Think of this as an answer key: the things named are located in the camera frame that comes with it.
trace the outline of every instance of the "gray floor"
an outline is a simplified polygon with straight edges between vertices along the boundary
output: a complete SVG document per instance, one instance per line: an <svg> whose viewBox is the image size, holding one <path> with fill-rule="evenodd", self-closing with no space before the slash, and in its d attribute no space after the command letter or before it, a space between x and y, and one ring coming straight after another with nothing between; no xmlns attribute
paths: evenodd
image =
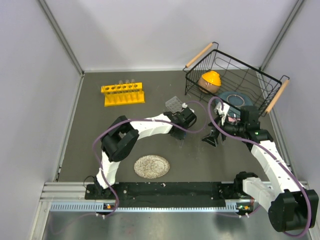
<svg viewBox="0 0 320 240"><path fill-rule="evenodd" d="M291 240L271 226L268 214L258 210L250 218L233 218L213 212L130 213L110 218L83 212L51 212L43 240ZM298 234L301 230L291 232ZM307 233L301 240L311 239Z"/></svg>
<svg viewBox="0 0 320 240"><path fill-rule="evenodd" d="M104 107L101 86L126 79L143 83L145 103ZM117 117L157 116L167 111L165 102L174 96L178 96L183 102L197 100L191 94L184 95L184 92L185 74L182 71L86 73L59 181L81 182L88 175L97 174L99 166L91 150L92 142ZM206 115L201 107L191 107L198 118L192 129L197 130L204 124ZM275 136L270 118L261 117L260 121L261 127ZM224 145L214 148L201 141L209 131L210 128L207 127L201 133L188 134L183 143L169 135L155 135L139 140L129 157L121 162L116 175L117 182L145 182L145 179L134 172L135 161L145 155L159 155L170 163L169 172L154 179L154 182L233 181L240 171L254 172L263 181L267 181L262 167L243 143L227 138Z"/></svg>

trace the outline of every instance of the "white wall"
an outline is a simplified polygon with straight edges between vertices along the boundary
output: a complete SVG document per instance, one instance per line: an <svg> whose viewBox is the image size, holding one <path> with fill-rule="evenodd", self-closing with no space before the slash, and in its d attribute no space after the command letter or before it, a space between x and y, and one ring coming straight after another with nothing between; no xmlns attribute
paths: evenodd
<svg viewBox="0 0 320 240"><path fill-rule="evenodd" d="M260 66L295 0L47 0L84 70L181 69L212 41Z"/></svg>
<svg viewBox="0 0 320 240"><path fill-rule="evenodd" d="M0 235L27 239L79 74L35 0L0 3Z"/></svg>
<svg viewBox="0 0 320 240"><path fill-rule="evenodd" d="M290 77L275 106L300 179L320 195L320 1L306 1L266 71Z"/></svg>

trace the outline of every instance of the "yellow test tube rack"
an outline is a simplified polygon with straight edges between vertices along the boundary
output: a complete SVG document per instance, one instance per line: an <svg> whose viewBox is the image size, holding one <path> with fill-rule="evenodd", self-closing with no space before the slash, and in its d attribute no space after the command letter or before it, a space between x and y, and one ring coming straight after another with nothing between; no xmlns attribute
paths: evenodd
<svg viewBox="0 0 320 240"><path fill-rule="evenodd" d="M145 103L142 82L102 86L101 93L104 94L105 107Z"/></svg>

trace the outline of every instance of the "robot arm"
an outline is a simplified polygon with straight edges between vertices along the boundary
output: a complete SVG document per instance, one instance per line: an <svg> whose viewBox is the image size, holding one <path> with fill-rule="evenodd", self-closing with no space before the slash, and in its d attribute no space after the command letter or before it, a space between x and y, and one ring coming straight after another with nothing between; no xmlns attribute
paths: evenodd
<svg viewBox="0 0 320 240"><path fill-rule="evenodd" d="M279 165L287 165L278 153L276 145L267 130L260 129L259 112L254 106L243 106L240 121L226 119L229 108L221 110L221 103L216 106L220 127L233 136L252 140L268 149L267 152L257 145L245 143L252 155L258 160L269 178L272 189L266 186L254 173L239 173L234 180L234 190L253 197L267 212L273 228L278 232L303 229L307 223L307 204L301 190L285 170ZM211 134L202 140L216 147L218 130L212 126ZM315 225L319 197L314 190L306 190L311 204L310 228Z"/></svg>
<svg viewBox="0 0 320 240"><path fill-rule="evenodd" d="M192 109L187 106L181 112L164 112L158 116L146 118L149 120L165 120L175 123L184 129L190 128L197 120ZM120 116L111 126L127 120L125 116ZM183 139L185 132L164 122L132 121L125 123L101 138L102 149L102 169L96 175L99 187L106 189L108 186L103 179L104 174L110 185L115 184L116 173L120 161L125 159L131 152L136 141L156 134L170 134L176 139Z"/></svg>

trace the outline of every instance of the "speckled plate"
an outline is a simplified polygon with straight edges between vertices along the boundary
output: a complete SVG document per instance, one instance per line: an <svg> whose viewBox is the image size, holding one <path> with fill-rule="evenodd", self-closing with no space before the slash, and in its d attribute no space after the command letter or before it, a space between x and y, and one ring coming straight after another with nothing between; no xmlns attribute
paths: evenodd
<svg viewBox="0 0 320 240"><path fill-rule="evenodd" d="M156 179L165 175L169 169L169 162L161 156L147 155L139 158L133 166L136 174L145 179Z"/></svg>

